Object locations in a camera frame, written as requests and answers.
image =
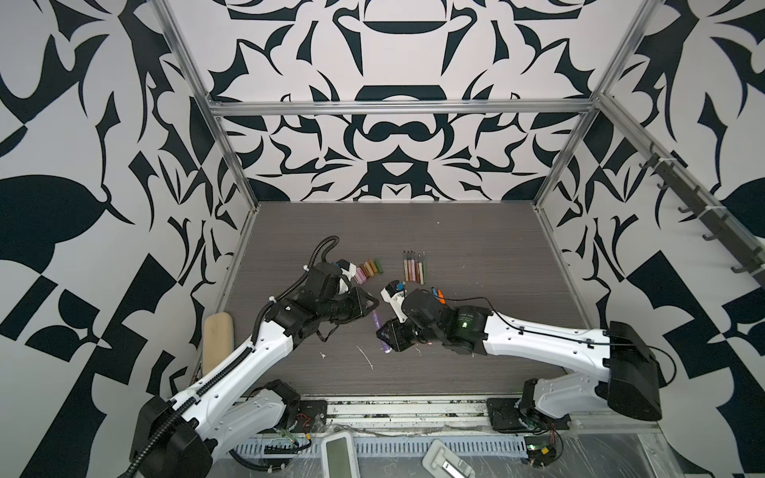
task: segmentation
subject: patterned backdrop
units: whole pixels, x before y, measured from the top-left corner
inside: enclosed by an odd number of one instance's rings
[[[171,0],[213,99],[588,97],[639,0]],[[574,114],[228,118],[259,200],[531,200]]]
[[[765,236],[765,5],[667,0],[614,92]],[[687,473],[765,473],[765,291],[600,116],[544,209],[588,316],[669,351],[660,422]],[[668,378],[672,365],[657,354]]]
[[[214,99],[588,95],[639,0],[171,0]]]
[[[144,0],[0,6],[3,476],[118,476],[248,208]]]
[[[575,113],[229,117],[260,200],[530,200]]]

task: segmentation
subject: metal rail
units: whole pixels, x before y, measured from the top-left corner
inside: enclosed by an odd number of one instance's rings
[[[164,39],[168,42],[170,50],[177,58],[178,66],[181,68],[181,72],[191,88],[194,99],[197,101],[197,106],[199,106],[199,109],[202,112],[204,122],[207,124],[210,133],[212,133],[215,142],[220,146],[220,150],[223,153],[223,160],[229,167],[229,170],[234,177],[234,182],[236,182],[236,186],[239,188],[239,191],[242,192],[244,200],[247,202],[250,210],[254,211],[258,206],[258,200],[255,198],[255,194],[249,186],[249,181],[242,169],[242,163],[239,162],[239,156],[236,155],[236,152],[231,146],[228,135],[220,125],[220,121],[210,111],[210,104],[207,101],[207,89],[202,83],[202,79],[194,65],[194,60],[191,58],[186,42],[184,42],[181,36],[181,30],[175,21],[170,6],[166,0],[151,0],[149,3],[154,8],[154,13],[162,29]]]
[[[212,102],[214,116],[373,115],[412,113],[585,112],[592,101],[570,99],[444,99],[326,102]]]
[[[593,90],[592,95],[590,96],[592,102],[594,102],[600,94],[610,91],[611,87],[617,80],[619,80],[620,75],[624,71],[624,67],[627,65],[627,61],[629,61],[635,53],[638,45],[643,41],[643,37],[646,36],[646,29],[648,28],[653,15],[663,4],[664,0],[643,0],[643,3],[635,14],[635,18],[633,18],[626,34],[619,43],[619,47],[611,58],[605,73],[603,73],[601,80]],[[597,112],[591,110],[580,117],[579,122],[571,131],[565,145],[563,145],[563,149],[552,164],[550,173],[542,183],[542,187],[539,188],[539,192],[534,198],[534,204],[539,207],[543,206],[547,198],[550,196],[550,193],[555,190],[555,185],[558,183],[558,180],[560,180],[563,171],[568,167],[571,158],[574,157],[574,151],[590,130],[596,116]]]

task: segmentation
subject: purple marker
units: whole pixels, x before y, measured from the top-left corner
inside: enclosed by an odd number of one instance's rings
[[[376,311],[372,311],[372,320],[374,320],[374,322],[375,322],[375,331],[380,330],[380,329],[383,328],[383,325],[380,323],[379,317],[377,317],[377,312]],[[390,346],[388,346],[388,344],[383,342],[382,340],[380,340],[380,342],[382,342],[382,351],[385,352],[385,353],[389,353],[390,352]]]

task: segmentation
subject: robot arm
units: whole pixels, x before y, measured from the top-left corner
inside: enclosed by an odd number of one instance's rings
[[[377,336],[397,352],[414,343],[440,341],[457,353],[521,356],[573,372],[526,382],[522,413],[562,418],[608,407],[638,420],[662,416],[656,357],[629,325],[612,321],[610,331],[568,329],[519,320],[493,308],[452,309],[427,291],[405,296],[398,281],[388,284],[382,297],[397,318]]]
[[[328,321],[337,328],[379,305],[350,283],[356,274],[354,264],[326,262],[337,241],[330,236],[320,243],[302,277],[270,298],[256,318],[252,336],[221,364],[169,402],[153,397],[143,406],[133,437],[132,464],[122,476],[132,478],[140,469],[146,478],[201,478],[215,460],[253,433],[294,424],[300,395],[278,380],[266,384],[254,398],[232,405],[304,339],[316,333],[326,340],[318,333],[319,324]],[[319,251],[330,244],[322,262],[314,264]]]

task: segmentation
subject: wood grain surface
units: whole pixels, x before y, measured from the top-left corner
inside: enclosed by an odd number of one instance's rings
[[[237,345],[268,297],[300,277],[314,247],[332,234],[340,244],[330,260],[381,261],[384,273],[362,286],[378,299],[388,282],[404,279],[402,251],[425,251],[423,288],[452,298],[486,296],[523,320],[583,325],[528,203],[264,203],[226,307]],[[382,301],[377,313],[383,322],[395,316]],[[326,335],[331,327],[321,330]],[[305,340],[259,383],[282,379],[302,395],[513,393],[527,379],[562,374],[529,359],[457,355],[435,343],[386,354],[364,317],[326,343]]]

